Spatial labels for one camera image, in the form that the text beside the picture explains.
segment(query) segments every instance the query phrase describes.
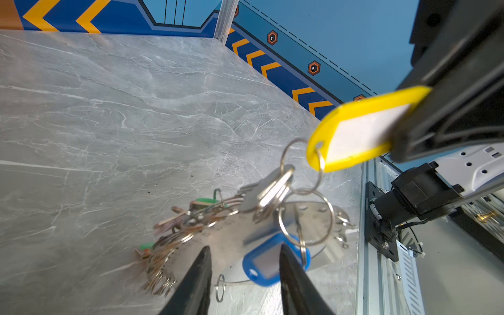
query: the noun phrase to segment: yellow key tag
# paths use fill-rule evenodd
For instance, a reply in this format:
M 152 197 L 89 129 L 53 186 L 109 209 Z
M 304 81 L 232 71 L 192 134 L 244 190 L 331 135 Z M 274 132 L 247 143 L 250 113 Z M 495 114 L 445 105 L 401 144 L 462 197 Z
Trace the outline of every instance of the yellow key tag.
M 317 144 L 326 162 L 326 172 L 348 168 L 390 150 L 395 124 L 431 91 L 417 86 L 336 107 L 317 127 L 308 142 L 306 158 L 316 170 Z

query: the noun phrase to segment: yellow chevron stripe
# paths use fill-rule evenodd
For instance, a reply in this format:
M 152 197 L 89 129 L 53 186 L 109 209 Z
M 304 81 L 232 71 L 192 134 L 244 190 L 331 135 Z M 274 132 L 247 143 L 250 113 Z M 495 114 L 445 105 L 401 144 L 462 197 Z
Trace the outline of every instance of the yellow chevron stripe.
M 308 107 L 310 108 L 310 113 L 312 113 L 313 116 L 315 116 L 315 108 L 326 107 L 326 106 L 333 106 L 333 105 L 330 101 L 308 103 Z
M 247 55 L 247 63 L 252 66 L 252 59 L 264 55 L 262 50 L 251 52 Z
M 243 46 L 248 43 L 250 43 L 250 42 L 246 38 L 244 38 L 244 39 L 239 40 L 236 43 L 232 44 L 231 46 L 233 46 L 234 53 L 238 55 L 238 47 Z
M 273 62 L 272 64 L 264 65 L 261 67 L 261 72 L 263 73 L 263 76 L 267 79 L 268 78 L 268 71 L 269 69 L 273 68 L 278 68 L 281 67 L 281 65 L 278 62 Z
M 303 89 L 292 90 L 292 98 L 296 102 L 299 103 L 299 95 L 306 94 L 306 93 L 312 93 L 312 92 L 315 92 L 315 90 L 312 88 L 303 88 Z
M 27 13 L 25 13 L 25 15 L 23 15 L 23 18 L 42 31 L 57 32 L 58 30 L 54 26 L 44 20 L 44 16 L 49 13 L 59 1 L 60 0 L 39 0 Z
M 110 0 L 96 0 L 87 10 L 79 16 L 75 22 L 79 23 L 88 33 L 101 33 L 91 21 L 98 15 L 98 13 L 107 6 Z

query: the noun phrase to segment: blue wall panel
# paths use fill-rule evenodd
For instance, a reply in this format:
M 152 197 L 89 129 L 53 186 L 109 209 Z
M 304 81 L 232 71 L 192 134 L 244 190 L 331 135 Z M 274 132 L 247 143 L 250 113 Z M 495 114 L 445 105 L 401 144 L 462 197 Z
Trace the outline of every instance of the blue wall panel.
M 276 86 L 280 88 L 280 90 L 284 91 L 285 94 L 292 97 L 292 90 L 303 89 L 308 87 L 306 83 L 296 78 L 285 67 L 278 67 L 268 71 L 268 79 L 273 82 Z
M 351 76 L 355 77 L 378 94 L 395 90 L 412 69 L 413 45 L 409 44 L 409 37 L 418 2 L 241 1 L 243 6 L 249 3 L 258 15 L 274 21 L 272 24 L 276 22 L 286 36 L 348 72 L 343 75 L 352 81 Z
M 177 7 L 175 9 L 175 24 L 182 25 L 185 14 L 185 0 L 176 0 L 175 5 Z
M 105 2 L 104 7 L 100 7 L 101 10 L 96 12 L 96 16 L 91 17 L 91 21 L 81 21 L 79 24 L 77 20 L 93 4 L 96 4 L 95 0 L 59 0 L 49 4 L 44 3 L 53 6 L 51 8 L 45 7 L 47 13 L 44 16 L 36 16 L 37 13 L 34 13 L 40 12 L 39 6 L 38 11 L 32 11 L 31 15 L 26 16 L 30 19 L 28 21 L 25 15 L 42 0 L 13 1 L 25 30 L 213 37 L 218 17 L 218 11 L 205 9 L 206 18 L 199 25 L 173 26 L 164 23 L 167 0 L 146 0 L 145 2 L 142 0 L 111 0 Z M 182 17 L 184 1 L 180 0 Z M 169 3 L 175 5 L 176 0 L 174 2 L 170 0 Z
M 186 0 L 183 25 L 199 26 L 207 19 L 208 13 L 220 10 L 221 0 Z
M 275 60 L 273 58 L 264 54 L 262 56 L 255 57 L 254 59 L 252 59 L 252 67 L 254 69 L 256 69 L 257 71 L 259 71 L 259 73 L 262 73 L 261 66 L 271 64 L 273 62 L 275 62 Z
M 238 56 L 243 60 L 247 60 L 247 55 L 251 52 L 257 51 L 257 47 L 255 47 L 252 43 L 245 44 L 238 49 Z
M 258 41 L 261 41 L 266 49 L 274 51 L 304 74 L 307 74 L 308 65 L 311 62 L 319 62 L 322 65 L 321 71 L 315 76 L 309 77 L 309 79 L 314 80 L 342 102 L 353 101 L 356 96 L 361 94 L 366 97 L 371 96 L 369 91 L 363 90 L 364 87 L 357 86 L 333 67 L 329 66 L 325 59 L 321 59 L 321 57 L 308 51 L 305 47 L 287 36 L 285 31 L 280 27 L 274 26 L 270 19 L 258 14 L 244 5 L 243 2 L 240 2 L 239 14 L 234 19 L 234 23 L 246 30 Z M 275 31 L 278 34 L 278 42 L 274 45 L 267 43 L 268 34 L 271 31 Z
M 299 105 L 303 106 L 307 110 L 309 110 L 310 103 L 322 102 L 326 100 L 324 97 L 322 97 L 319 93 L 316 92 L 301 94 L 298 96 L 298 98 L 299 98 Z
M 175 0 L 170 0 L 166 2 L 166 24 L 175 24 L 175 12 L 177 8 L 177 2 Z
M 315 108 L 315 117 L 324 117 L 329 114 L 336 106 L 318 107 Z

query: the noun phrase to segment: bunch of keys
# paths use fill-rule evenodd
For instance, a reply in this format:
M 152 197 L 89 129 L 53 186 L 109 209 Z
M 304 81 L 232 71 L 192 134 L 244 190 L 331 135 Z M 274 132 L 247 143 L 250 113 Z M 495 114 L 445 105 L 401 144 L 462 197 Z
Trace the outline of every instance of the bunch of keys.
M 242 186 L 235 196 L 224 200 L 220 195 L 220 191 L 216 190 L 214 199 L 216 192 L 218 192 L 220 195 L 219 202 L 209 205 L 192 202 L 188 211 L 172 207 L 172 210 L 178 213 L 178 216 L 156 224 L 155 231 L 162 236 L 154 243 L 152 249 L 143 256 L 143 259 L 146 259 L 149 264 L 147 269 L 148 283 L 145 289 L 150 289 L 154 294 L 158 295 L 165 293 L 165 296 L 167 296 L 176 282 L 173 274 L 169 271 L 168 261 L 178 247 L 191 240 L 204 229 L 210 228 L 219 221 L 238 213 L 253 213 L 252 220 L 255 223 L 260 223 L 271 218 L 273 213 L 276 212 L 277 220 L 275 221 L 281 233 L 291 244 L 299 248 L 301 263 L 305 267 L 308 263 L 306 248 L 325 242 L 331 235 L 335 225 L 339 227 L 338 237 L 336 238 L 341 242 L 342 247 L 347 247 L 345 230 L 353 227 L 349 222 L 348 215 L 342 210 L 335 213 L 327 198 L 317 191 L 324 176 L 325 166 L 322 154 L 318 149 L 317 155 L 320 168 L 315 186 L 311 189 L 294 189 L 291 187 L 295 169 L 293 165 L 284 165 L 284 161 L 288 148 L 297 142 L 307 143 L 304 139 L 295 139 L 290 142 L 282 153 L 280 167 L 258 182 Z M 295 205 L 295 203 L 286 203 L 286 200 L 292 195 L 306 196 L 310 194 L 321 198 L 325 203 L 323 207 L 325 210 L 321 212 L 329 210 L 330 214 L 327 233 L 317 240 L 305 240 L 303 238 L 298 207 L 291 206 Z M 284 213 L 290 209 L 294 210 L 297 238 L 287 232 L 284 223 Z

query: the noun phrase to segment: dashed line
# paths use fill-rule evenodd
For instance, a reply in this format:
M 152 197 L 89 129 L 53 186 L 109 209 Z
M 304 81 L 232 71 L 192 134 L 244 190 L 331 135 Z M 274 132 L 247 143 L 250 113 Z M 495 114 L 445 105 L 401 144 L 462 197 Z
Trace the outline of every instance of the dashed line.
M 272 21 L 273 23 L 277 24 L 278 26 L 280 26 L 282 29 L 284 29 L 285 31 L 289 32 L 285 27 L 283 27 L 282 25 L 278 24 L 275 20 L 273 20 L 272 18 L 270 18 L 269 16 L 267 16 L 264 12 L 262 11 L 259 11 L 258 8 L 254 7 L 253 5 L 251 5 L 247 0 L 242 0 L 243 2 L 247 3 L 248 5 L 250 5 L 252 8 L 256 9 L 258 12 L 260 12 L 262 15 L 264 15 L 265 17 L 269 18 L 270 21 Z M 313 47 L 311 47 L 310 45 L 308 45 L 305 41 L 303 41 L 301 38 L 298 38 L 296 35 L 294 35 L 292 32 L 289 32 L 289 34 L 291 34 L 292 36 L 294 36 L 295 38 L 297 38 L 300 42 L 302 42 L 303 44 L 307 45 L 309 48 L 311 48 L 313 51 L 317 52 L 317 50 Z M 328 60 L 326 56 L 324 56 L 323 54 L 321 54 L 320 52 L 318 53 L 321 57 L 323 57 L 324 59 Z M 338 67 L 337 64 L 335 64 L 334 62 L 332 62 L 331 60 L 329 60 L 330 63 L 332 63 L 334 66 L 336 66 L 337 68 L 339 68 L 341 71 L 343 71 L 344 73 L 350 75 L 348 72 L 346 72 L 345 70 L 343 70 L 342 68 Z M 364 86 L 365 88 L 367 88 L 369 91 L 372 91 L 369 87 L 367 87 L 365 84 L 361 83 L 359 80 L 357 80 L 354 76 L 351 76 L 355 81 L 359 82 L 362 86 Z

